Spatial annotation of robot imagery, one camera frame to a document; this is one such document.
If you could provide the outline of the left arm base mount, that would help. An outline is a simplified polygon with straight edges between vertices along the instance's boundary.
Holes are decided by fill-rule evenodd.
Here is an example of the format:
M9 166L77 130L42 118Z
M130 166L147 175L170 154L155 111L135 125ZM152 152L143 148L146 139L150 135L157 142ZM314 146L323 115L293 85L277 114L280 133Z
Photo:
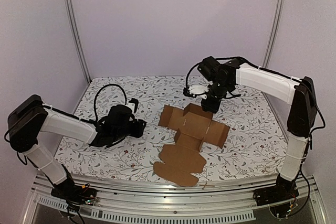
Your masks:
M98 191L89 184L76 185L73 180L66 179L53 185L51 195L76 205L92 205L97 200Z

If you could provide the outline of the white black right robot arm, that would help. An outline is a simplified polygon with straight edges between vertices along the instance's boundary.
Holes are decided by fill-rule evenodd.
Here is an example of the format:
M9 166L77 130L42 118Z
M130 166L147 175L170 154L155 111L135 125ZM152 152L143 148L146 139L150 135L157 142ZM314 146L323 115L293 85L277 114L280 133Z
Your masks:
M284 200L311 148L317 113L312 80L285 76L240 56L209 56L195 68L206 81L186 84L184 93L201 98L201 108L229 127L225 143L206 152L217 164L217 177L274 174L271 196Z

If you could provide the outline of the brown cardboard box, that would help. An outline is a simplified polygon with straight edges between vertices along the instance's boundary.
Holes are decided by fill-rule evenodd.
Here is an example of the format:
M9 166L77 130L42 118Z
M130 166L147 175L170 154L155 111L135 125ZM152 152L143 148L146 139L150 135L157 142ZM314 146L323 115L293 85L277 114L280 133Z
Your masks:
M181 187L193 187L203 172L206 159L200 154L204 143L223 148L230 127L213 120L212 112L203 111L196 104L180 109L165 105L158 126L174 130L174 144L165 144L159 162L153 164L154 173Z

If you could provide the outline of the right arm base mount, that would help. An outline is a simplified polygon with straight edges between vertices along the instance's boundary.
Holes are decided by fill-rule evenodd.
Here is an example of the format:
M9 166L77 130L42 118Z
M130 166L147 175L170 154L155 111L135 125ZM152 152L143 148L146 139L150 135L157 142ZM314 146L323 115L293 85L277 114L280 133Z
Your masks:
M257 206L268 206L271 214L278 218L287 218L293 209L297 207L299 196L296 183L275 184L274 186L256 189L253 192L253 199Z

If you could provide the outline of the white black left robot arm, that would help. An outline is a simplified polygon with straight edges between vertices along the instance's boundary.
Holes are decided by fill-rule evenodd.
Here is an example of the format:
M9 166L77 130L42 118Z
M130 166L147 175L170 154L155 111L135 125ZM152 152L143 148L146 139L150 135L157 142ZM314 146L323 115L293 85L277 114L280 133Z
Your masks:
M142 137L146 121L135 118L137 108L138 101L131 99L125 105L112 106L101 119L85 120L43 103L34 94L8 116L4 140L42 171L61 195L73 200L78 195L77 186L67 169L38 141L39 133L55 133L93 147L112 147L128 136Z

